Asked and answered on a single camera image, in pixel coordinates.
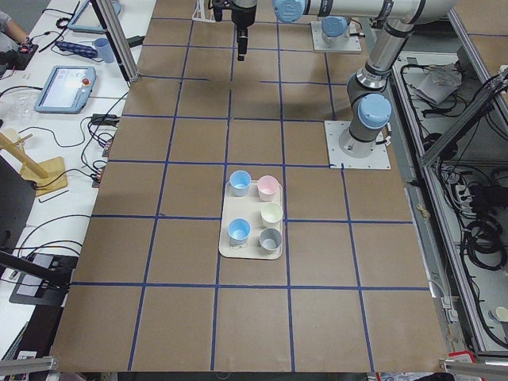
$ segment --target blue cup on desk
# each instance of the blue cup on desk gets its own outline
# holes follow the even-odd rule
[[[243,218],[232,220],[228,226],[229,242],[232,246],[245,244],[251,233],[251,225]]]
[[[229,177],[229,184],[235,196],[245,196],[251,185],[251,176],[246,171],[235,171]]]
[[[114,62],[113,49],[107,38],[98,38],[94,41],[94,48],[97,50],[98,57],[102,58],[107,64]]]

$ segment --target touchscreen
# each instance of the touchscreen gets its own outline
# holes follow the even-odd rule
[[[83,85],[82,81],[86,73],[86,69],[58,69],[40,105],[44,107],[71,107],[77,92]]]

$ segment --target metal bracket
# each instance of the metal bracket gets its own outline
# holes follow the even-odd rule
[[[328,158],[330,168],[350,169],[390,169],[387,147],[385,144],[375,146],[374,151],[365,159],[351,157],[339,146],[339,137],[349,127],[350,121],[325,121],[326,145],[328,146]],[[383,140],[383,134],[379,133],[379,141]]]
[[[310,23],[312,30],[312,41],[316,52],[338,52],[338,53],[355,53],[360,54],[362,48],[358,37],[339,36],[325,41],[323,39],[323,31],[320,21],[312,21]],[[355,34],[356,27],[353,23],[349,25],[349,33]]]

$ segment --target tablet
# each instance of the tablet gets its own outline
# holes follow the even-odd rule
[[[120,2],[118,0],[111,0],[111,4],[115,13],[119,14],[121,9]],[[67,28],[75,32],[104,33],[101,23],[95,14],[94,7],[90,4],[90,0],[85,1],[78,9],[74,17],[67,24]]]
[[[77,114],[87,104],[94,83],[93,67],[55,66],[34,110],[39,113]]]

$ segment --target tray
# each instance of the tray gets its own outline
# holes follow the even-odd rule
[[[280,184],[279,190],[271,202],[277,202],[283,207],[283,188]],[[267,202],[262,201],[257,193],[257,181],[251,181],[248,193],[243,197],[235,196],[229,182],[226,183],[219,238],[219,252],[223,256],[254,260],[276,260],[280,257],[283,244],[279,250],[271,253],[266,253],[260,246],[260,234],[266,229],[261,219],[261,209],[266,204]],[[239,246],[229,244],[228,225],[235,218],[243,218],[251,225],[247,243]],[[282,221],[275,228],[283,234]]]

